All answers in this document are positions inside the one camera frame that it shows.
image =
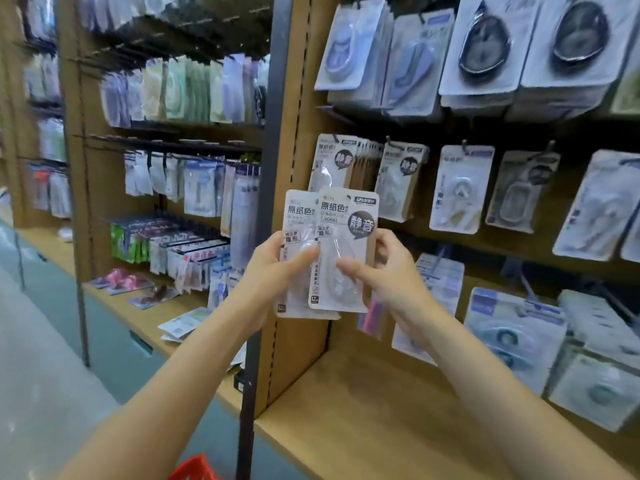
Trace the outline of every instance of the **floor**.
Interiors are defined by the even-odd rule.
[[[52,478],[117,407],[0,268],[0,479]]]

